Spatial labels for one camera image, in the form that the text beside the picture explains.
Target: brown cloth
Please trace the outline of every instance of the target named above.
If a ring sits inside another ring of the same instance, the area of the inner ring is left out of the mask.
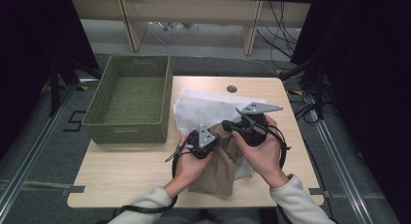
[[[222,124],[212,127],[212,135],[219,135],[214,147],[214,158],[207,165],[202,175],[189,187],[190,192],[231,196],[236,171],[236,161],[242,151],[236,145],[230,132],[224,131]]]

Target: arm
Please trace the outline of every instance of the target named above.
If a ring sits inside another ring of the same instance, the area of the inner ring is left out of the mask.
[[[142,208],[162,208],[169,206],[173,198],[194,182],[212,160],[214,153],[211,152],[206,159],[197,159],[190,150],[184,148],[178,159],[175,169],[175,177],[163,187],[154,187],[151,193],[139,196],[130,205]],[[161,213],[140,213],[124,211],[115,217],[110,224],[137,224],[154,223]]]
[[[268,125],[276,126],[269,116],[266,119]],[[274,136],[268,134],[266,140],[256,147],[249,146],[237,132],[233,132],[233,137],[250,166],[269,185],[271,197],[283,207],[293,223],[333,223],[302,190],[300,179],[293,175],[286,176],[280,169],[280,143]]]

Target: white sleeve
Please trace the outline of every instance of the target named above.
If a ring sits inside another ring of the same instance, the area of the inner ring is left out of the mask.
[[[318,207],[312,198],[302,189],[298,176],[288,175],[290,180],[283,186],[270,189],[269,193],[281,206],[292,223],[329,224],[326,213]]]
[[[162,208],[169,206],[172,201],[173,199],[169,197],[163,187],[154,187],[149,194],[139,196],[130,205],[142,208]],[[149,224],[154,223],[160,216],[161,213],[124,211],[109,224]]]

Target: green woven basket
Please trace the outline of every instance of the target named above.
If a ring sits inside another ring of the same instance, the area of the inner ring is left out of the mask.
[[[96,144],[167,140],[173,71],[169,56],[112,56],[82,125]]]

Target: light wood tabletop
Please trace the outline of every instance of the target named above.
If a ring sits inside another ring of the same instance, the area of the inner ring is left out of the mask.
[[[282,106],[284,110],[268,112],[276,120],[288,146],[284,165],[286,174],[300,177],[304,190],[319,188],[307,151],[294,118],[291,105],[281,80],[274,78],[236,77],[174,77],[170,108],[169,132],[165,144],[95,144],[93,141],[85,153],[74,187],[84,186],[83,191],[70,193],[71,208],[118,208],[128,205],[139,195],[149,193],[154,186],[163,186],[172,178],[172,162],[164,161],[175,151],[180,134],[176,128],[173,112],[182,87],[231,94],[227,91],[234,85],[238,96],[267,100],[270,105]],[[324,197],[311,195],[317,205]],[[233,195],[222,197],[189,192],[178,196],[176,208],[239,208],[273,207],[269,186],[254,174],[252,177],[235,180]]]

